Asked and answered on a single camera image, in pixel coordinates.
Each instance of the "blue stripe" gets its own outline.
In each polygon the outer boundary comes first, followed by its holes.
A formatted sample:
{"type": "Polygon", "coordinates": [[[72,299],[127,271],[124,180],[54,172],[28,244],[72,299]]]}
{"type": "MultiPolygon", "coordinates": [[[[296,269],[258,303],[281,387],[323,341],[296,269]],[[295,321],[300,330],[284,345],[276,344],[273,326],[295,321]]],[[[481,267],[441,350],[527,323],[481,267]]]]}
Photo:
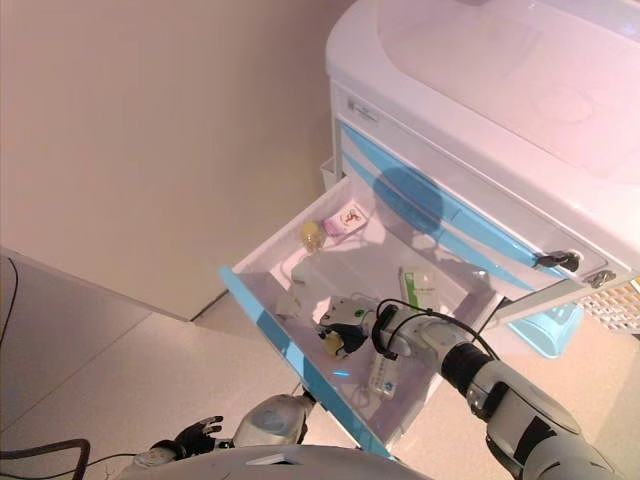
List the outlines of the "blue stripe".
{"type": "MultiPolygon", "coordinates": [[[[360,152],[399,192],[436,219],[446,220],[484,245],[527,267],[534,267],[536,255],[523,243],[502,231],[452,195],[440,190],[419,172],[408,167],[351,127],[342,124],[344,133],[360,152]]],[[[566,278],[553,269],[540,269],[549,275],[566,278]]]]}
{"type": "Polygon", "coordinates": [[[287,335],[242,280],[229,267],[222,267],[219,274],[238,304],[296,371],[301,382],[314,398],[333,414],[364,450],[385,458],[392,458],[384,444],[353,413],[334,387],[305,357],[298,345],[287,335]]]}
{"type": "Polygon", "coordinates": [[[493,263],[488,257],[475,250],[470,245],[459,239],[453,233],[444,229],[438,222],[422,213],[416,207],[407,202],[384,182],[376,178],[362,165],[356,162],[351,156],[343,152],[344,157],[353,167],[356,173],[367,182],[373,191],[400,217],[419,232],[426,233],[433,237],[438,243],[451,250],[464,261],[476,265],[491,275],[494,275],[505,282],[515,285],[523,290],[533,291],[533,288],[504,270],[500,265],[493,263]]]}

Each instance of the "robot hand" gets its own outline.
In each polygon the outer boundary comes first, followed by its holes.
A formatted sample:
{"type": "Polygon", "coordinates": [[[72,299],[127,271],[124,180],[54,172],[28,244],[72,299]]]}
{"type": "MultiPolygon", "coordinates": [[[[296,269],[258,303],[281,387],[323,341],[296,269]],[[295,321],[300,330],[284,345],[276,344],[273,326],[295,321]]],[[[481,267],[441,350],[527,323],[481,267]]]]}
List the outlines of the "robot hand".
{"type": "Polygon", "coordinates": [[[216,447],[216,439],[209,436],[222,430],[223,417],[217,415],[208,417],[182,430],[175,440],[161,440],[155,443],[154,448],[163,448],[175,453],[174,460],[182,460],[193,455],[201,455],[211,452],[216,447]]]}
{"type": "Polygon", "coordinates": [[[358,350],[369,338],[375,320],[375,304],[344,297],[331,297],[317,326],[325,350],[339,358],[358,350]]]}
{"type": "Polygon", "coordinates": [[[215,448],[216,440],[209,434],[222,430],[221,425],[216,425],[222,420],[223,417],[220,415],[200,420],[181,431],[174,441],[183,447],[185,457],[210,452],[215,448]]]}

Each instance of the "plastic basket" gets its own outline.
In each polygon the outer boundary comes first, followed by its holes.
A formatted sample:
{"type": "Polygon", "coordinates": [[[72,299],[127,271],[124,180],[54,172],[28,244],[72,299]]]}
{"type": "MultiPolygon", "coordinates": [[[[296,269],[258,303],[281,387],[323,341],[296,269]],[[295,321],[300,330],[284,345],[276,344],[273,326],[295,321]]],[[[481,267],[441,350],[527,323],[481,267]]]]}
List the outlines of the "plastic basket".
{"type": "Polygon", "coordinates": [[[569,303],[507,326],[543,357],[557,358],[566,350],[583,317],[582,307],[569,303]]]}
{"type": "Polygon", "coordinates": [[[640,333],[640,277],[626,285],[584,297],[577,303],[613,332],[640,333]]]}

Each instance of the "open drawer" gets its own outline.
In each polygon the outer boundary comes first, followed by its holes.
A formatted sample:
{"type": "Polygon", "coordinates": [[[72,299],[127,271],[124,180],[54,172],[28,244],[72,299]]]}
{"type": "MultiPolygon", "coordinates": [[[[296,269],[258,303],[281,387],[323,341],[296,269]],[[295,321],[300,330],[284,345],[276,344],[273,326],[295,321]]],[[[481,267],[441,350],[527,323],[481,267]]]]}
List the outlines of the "open drawer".
{"type": "Polygon", "coordinates": [[[401,435],[439,382],[439,376],[416,359],[405,358],[392,399],[368,389],[374,359],[370,341],[344,359],[330,356],[311,317],[276,315],[278,299],[291,285],[301,262],[316,279],[304,288],[305,305],[320,305],[330,295],[401,298],[399,268],[435,267],[439,310],[478,327],[503,298],[485,273],[417,232],[357,176],[348,176],[300,213],[238,265],[221,276],[237,302],[299,375],[320,404],[365,450],[389,455],[390,442],[401,435]],[[369,217],[362,229],[339,244],[327,241],[309,254],[300,241],[301,226],[321,221],[355,200],[369,217]]]}

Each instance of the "wire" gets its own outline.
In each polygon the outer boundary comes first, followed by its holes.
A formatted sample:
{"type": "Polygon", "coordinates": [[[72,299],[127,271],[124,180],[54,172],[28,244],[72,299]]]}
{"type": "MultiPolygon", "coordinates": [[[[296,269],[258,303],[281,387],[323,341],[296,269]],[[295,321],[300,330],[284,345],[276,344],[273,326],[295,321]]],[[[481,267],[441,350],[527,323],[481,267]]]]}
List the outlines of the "wire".
{"type": "Polygon", "coordinates": [[[7,257],[9,263],[13,267],[13,274],[16,277],[16,285],[13,288],[13,294],[11,295],[11,303],[9,303],[9,311],[7,312],[7,319],[4,321],[4,325],[2,326],[2,336],[0,337],[0,349],[2,349],[2,344],[4,343],[4,336],[7,333],[7,325],[9,325],[9,319],[11,318],[11,312],[13,312],[13,304],[16,301],[16,294],[18,293],[18,282],[20,278],[18,277],[18,269],[16,268],[16,264],[13,263],[11,257],[7,257]]]}
{"type": "Polygon", "coordinates": [[[484,329],[486,328],[487,325],[489,325],[489,322],[491,321],[491,319],[493,318],[493,315],[489,315],[489,318],[487,318],[484,323],[482,325],[480,325],[480,328],[478,330],[476,330],[476,334],[473,336],[473,340],[471,340],[471,343],[475,342],[476,340],[478,340],[478,337],[480,336],[480,334],[484,331],[484,329]]]}
{"type": "Polygon", "coordinates": [[[298,387],[300,387],[300,385],[302,385],[301,382],[296,383],[296,386],[293,387],[293,390],[291,390],[291,396],[293,396],[293,394],[296,393],[296,390],[298,390],[298,387]]]}
{"type": "MultiPolygon", "coordinates": [[[[116,453],[114,455],[109,455],[107,457],[102,457],[98,460],[94,460],[93,462],[87,463],[87,467],[90,467],[91,465],[95,465],[96,463],[100,463],[100,462],[104,462],[105,460],[109,460],[111,458],[116,458],[116,457],[135,457],[137,454],[136,453],[116,453]]],[[[70,473],[75,472],[76,469],[74,468],[73,470],[69,470],[67,472],[62,472],[62,473],[57,473],[55,475],[50,475],[48,477],[22,477],[20,475],[13,475],[12,473],[5,473],[5,472],[0,472],[0,475],[3,477],[9,477],[9,478],[17,478],[18,480],[49,480],[50,478],[58,478],[58,477],[62,477],[64,475],[68,475],[70,473]]]]}
{"type": "Polygon", "coordinates": [[[479,332],[476,332],[473,328],[471,328],[469,325],[462,323],[460,320],[457,320],[453,317],[450,317],[448,315],[444,315],[442,313],[439,312],[434,312],[432,309],[424,309],[424,308],[419,308],[416,307],[414,305],[411,305],[408,302],[405,302],[403,300],[398,300],[396,298],[385,298],[384,300],[382,300],[379,304],[378,307],[376,308],[376,319],[380,317],[380,310],[382,308],[382,305],[384,305],[385,303],[399,303],[400,305],[404,305],[405,307],[409,307],[413,310],[417,310],[419,312],[422,312],[420,314],[417,315],[412,315],[408,318],[405,318],[400,325],[398,325],[395,330],[391,333],[391,337],[389,337],[389,342],[387,342],[387,348],[391,345],[391,341],[393,340],[394,336],[397,334],[397,332],[400,330],[400,328],[402,326],[404,326],[409,320],[413,319],[413,318],[417,318],[417,317],[436,317],[436,318],[440,318],[442,320],[445,320],[446,322],[449,322],[453,325],[455,325],[456,327],[464,330],[465,332],[473,335],[474,340],[478,340],[478,342],[480,342],[480,345],[482,345],[482,347],[487,351],[487,353],[493,357],[494,360],[500,360],[500,357],[496,354],[496,352],[493,350],[493,348],[491,348],[491,345],[489,345],[484,338],[482,338],[482,336],[479,334],[479,332]]]}
{"type": "Polygon", "coordinates": [[[70,448],[79,448],[80,455],[78,456],[78,463],[76,468],[67,473],[73,473],[73,480],[82,480],[84,472],[87,469],[87,463],[89,462],[89,451],[91,450],[91,444],[84,438],[74,438],[73,440],[65,440],[63,442],[50,443],[48,445],[41,445],[39,447],[27,448],[25,450],[12,450],[6,452],[0,452],[1,460],[17,460],[19,458],[37,457],[45,455],[47,453],[58,452],[60,450],[68,450],[70,448]]]}

